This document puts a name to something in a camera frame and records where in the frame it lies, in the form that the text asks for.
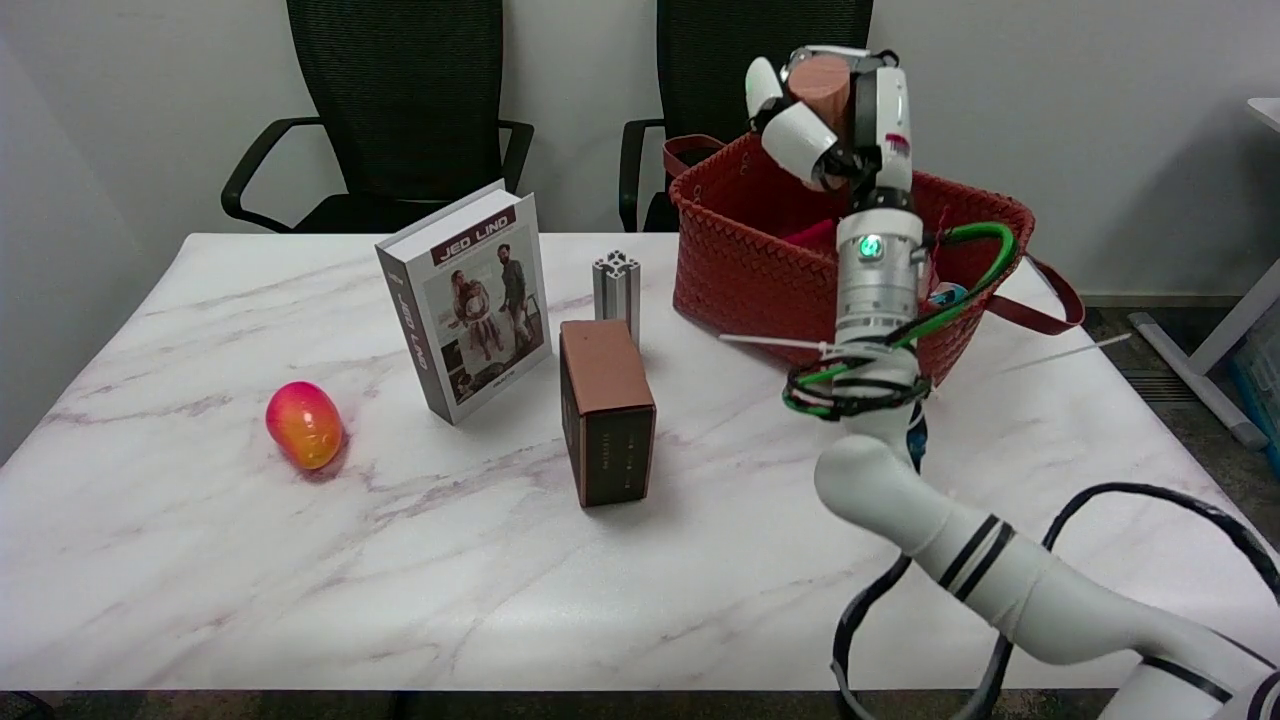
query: white table leg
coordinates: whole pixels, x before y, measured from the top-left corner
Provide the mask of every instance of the white table leg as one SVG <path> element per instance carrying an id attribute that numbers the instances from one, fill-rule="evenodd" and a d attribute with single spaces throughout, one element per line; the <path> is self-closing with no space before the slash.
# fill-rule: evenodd
<path id="1" fill-rule="evenodd" d="M 1280 299 L 1280 260 L 1253 283 L 1249 292 L 1235 304 L 1226 318 L 1222 318 L 1213 332 L 1208 333 L 1196 352 L 1192 352 L 1189 360 L 1192 372 L 1198 375 L 1208 373 L 1277 299 Z"/>
<path id="2" fill-rule="evenodd" d="M 1169 366 L 1178 373 L 1178 377 L 1187 383 L 1187 387 L 1192 388 L 1192 392 L 1201 398 L 1201 402 L 1203 402 L 1204 406 L 1213 413 L 1213 415 L 1217 415 L 1217 419 L 1221 420 L 1229 430 L 1231 430 L 1231 434 L 1235 436 L 1235 439 L 1240 441 L 1240 445 L 1249 450 L 1262 450 L 1267 446 L 1268 441 L 1267 437 L 1262 434 L 1262 430 L 1260 430 L 1257 425 L 1254 425 L 1249 418 L 1230 401 L 1230 398 L 1222 395 L 1222 391 L 1219 389 L 1212 380 L 1206 378 L 1203 373 L 1198 373 L 1192 369 L 1190 357 L 1188 357 L 1187 354 L 1178 347 L 1178 343 L 1174 342 L 1167 333 L 1165 333 L 1165 331 L 1151 318 L 1151 315 L 1146 313 L 1134 313 L 1133 315 L 1129 315 L 1129 322 L 1133 323 L 1133 327 L 1137 328 L 1142 337 L 1147 338 L 1147 342 L 1156 348 L 1156 352 L 1165 359 L 1165 363 L 1169 363 Z"/>

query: cylindrical wooden block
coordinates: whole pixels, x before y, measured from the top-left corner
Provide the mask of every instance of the cylindrical wooden block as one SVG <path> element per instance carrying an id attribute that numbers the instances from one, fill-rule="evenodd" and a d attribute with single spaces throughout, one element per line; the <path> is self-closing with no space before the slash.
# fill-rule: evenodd
<path id="1" fill-rule="evenodd" d="M 840 141 L 845 137 L 845 114 L 849 108 L 849 63 L 835 55 L 818 55 L 796 65 L 787 77 L 787 88 L 805 105 L 813 108 Z"/>

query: brown box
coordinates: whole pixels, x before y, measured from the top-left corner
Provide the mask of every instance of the brown box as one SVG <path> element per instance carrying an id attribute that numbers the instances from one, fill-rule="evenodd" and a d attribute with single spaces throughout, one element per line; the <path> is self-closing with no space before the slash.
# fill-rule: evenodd
<path id="1" fill-rule="evenodd" d="M 649 493 L 658 411 L 625 322 L 561 323 L 561 413 L 582 507 Z"/>

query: photo on book cover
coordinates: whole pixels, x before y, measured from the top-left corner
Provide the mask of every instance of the photo on book cover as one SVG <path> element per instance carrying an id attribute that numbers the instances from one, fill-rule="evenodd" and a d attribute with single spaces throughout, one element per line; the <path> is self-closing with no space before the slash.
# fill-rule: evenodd
<path id="1" fill-rule="evenodd" d="M 445 373 L 462 405 L 547 341 L 529 231 L 509 233 L 426 281 Z"/>

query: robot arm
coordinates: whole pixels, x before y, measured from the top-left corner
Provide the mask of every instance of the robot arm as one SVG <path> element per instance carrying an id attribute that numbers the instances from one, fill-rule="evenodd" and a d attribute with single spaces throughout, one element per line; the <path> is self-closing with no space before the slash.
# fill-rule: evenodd
<path id="1" fill-rule="evenodd" d="M 797 64 L 818 54 L 842 56 L 850 67 L 842 133 L 849 147 L 787 90 Z M 849 214 L 837 225 L 840 286 L 831 354 L 856 361 L 832 375 L 831 384 L 833 396 L 867 401 L 870 410 L 841 416 L 849 437 L 818 459 L 814 483 L 823 505 L 896 543 L 947 592 L 1041 661 L 1066 665 L 1138 652 L 1142 664 L 1107 706 L 1105 720 L 1280 717 L 1280 675 L 1267 660 L 1093 583 L 1007 523 L 920 480 L 920 454 L 910 452 L 905 441 L 923 418 L 920 397 L 904 389 L 919 387 L 919 366 L 911 343 L 890 342 L 895 331 L 915 320 L 924 234 L 910 195 L 910 113 L 896 56 L 805 47 L 781 73 L 759 58 L 748 70 L 746 99 L 751 128 L 780 167 L 814 190 L 829 191 L 837 178 L 851 186 Z M 851 707 L 869 717 L 856 703 Z"/>
<path id="2" fill-rule="evenodd" d="M 1138 652 L 1142 664 L 1105 720 L 1215 717 L 1275 670 L 1202 625 L 1098 585 L 1007 523 L 943 496 L 876 438 L 837 441 L 818 459 L 814 480 L 831 511 L 897 544 L 1032 657 L 1071 665 Z"/>

